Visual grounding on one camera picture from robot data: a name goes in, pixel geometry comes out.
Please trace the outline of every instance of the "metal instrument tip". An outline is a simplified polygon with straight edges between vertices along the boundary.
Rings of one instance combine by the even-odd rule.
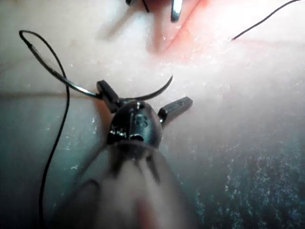
[[[172,0],[171,22],[177,22],[180,18],[183,0]]]

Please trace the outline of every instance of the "gray surface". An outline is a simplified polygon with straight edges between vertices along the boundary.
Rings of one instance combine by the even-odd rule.
[[[91,90],[105,79],[122,96],[142,95],[174,74],[170,88],[150,104],[158,110],[185,95],[194,100],[164,130],[160,151],[206,228],[301,228],[303,8],[290,7],[269,26],[228,42],[283,2],[209,4],[198,23],[206,29],[190,30],[200,31],[204,46],[187,60],[147,51],[154,21],[140,12],[106,40],[118,12],[126,11],[124,2],[0,2],[0,23],[10,25],[0,29],[1,226],[37,224],[40,179],[65,105],[64,86],[18,38],[19,29],[31,29],[52,44],[68,77]],[[47,218],[102,156],[109,119],[103,103],[72,94],[47,180]]]

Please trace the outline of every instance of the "skin surface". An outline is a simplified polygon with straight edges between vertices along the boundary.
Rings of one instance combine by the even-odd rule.
[[[149,103],[158,110],[194,100],[165,128],[160,151],[206,228],[300,228],[305,1],[229,41],[285,2],[192,0],[172,25],[169,6],[152,1],[150,14],[140,1],[134,8],[123,0],[0,1],[1,226],[37,225],[40,180],[66,101],[64,85],[19,38],[26,29],[88,90],[104,79],[119,96],[140,96],[174,75]],[[43,44],[27,38],[58,69]],[[111,116],[103,102],[71,96],[47,178],[46,219],[94,161],[104,166]]]

